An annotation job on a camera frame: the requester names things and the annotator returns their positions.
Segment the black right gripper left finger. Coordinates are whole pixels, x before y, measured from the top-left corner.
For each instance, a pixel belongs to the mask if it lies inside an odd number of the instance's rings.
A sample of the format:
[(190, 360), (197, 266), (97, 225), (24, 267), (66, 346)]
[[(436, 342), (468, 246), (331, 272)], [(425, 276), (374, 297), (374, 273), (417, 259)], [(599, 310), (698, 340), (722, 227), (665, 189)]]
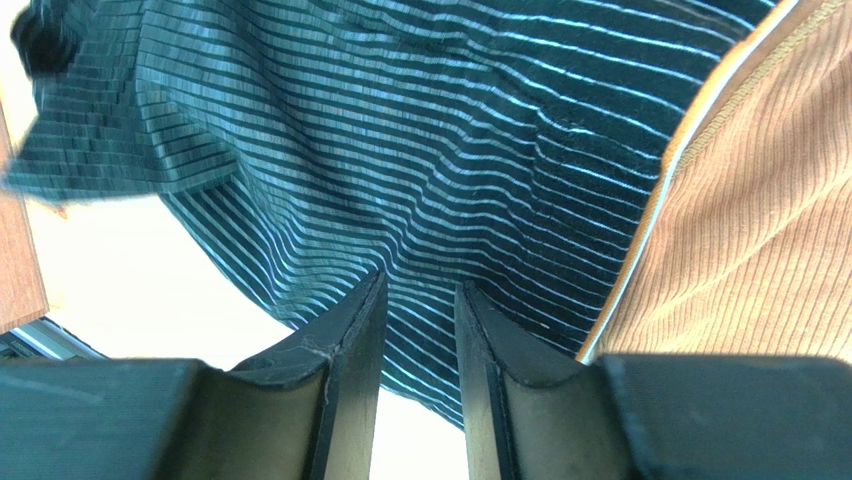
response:
[(195, 364), (153, 478), (367, 478), (387, 293), (374, 271), (231, 370)]

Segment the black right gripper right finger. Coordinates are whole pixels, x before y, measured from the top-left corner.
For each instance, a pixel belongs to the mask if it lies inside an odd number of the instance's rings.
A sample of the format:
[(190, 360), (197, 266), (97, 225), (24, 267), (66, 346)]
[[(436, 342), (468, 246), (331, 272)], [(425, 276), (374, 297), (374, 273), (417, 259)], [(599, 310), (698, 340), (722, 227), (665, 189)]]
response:
[(632, 478), (598, 368), (518, 326), (471, 282), (457, 288), (454, 314), (470, 478)]

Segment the black striped underwear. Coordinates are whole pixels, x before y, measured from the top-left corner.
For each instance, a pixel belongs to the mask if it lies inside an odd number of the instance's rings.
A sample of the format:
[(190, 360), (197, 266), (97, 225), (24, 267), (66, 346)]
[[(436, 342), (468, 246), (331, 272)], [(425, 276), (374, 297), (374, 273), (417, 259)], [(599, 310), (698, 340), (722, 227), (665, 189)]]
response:
[(33, 1), (2, 177), (155, 195), (300, 328), (388, 283), (382, 386), (463, 423), (463, 283), (574, 355), (686, 111), (770, 1)]

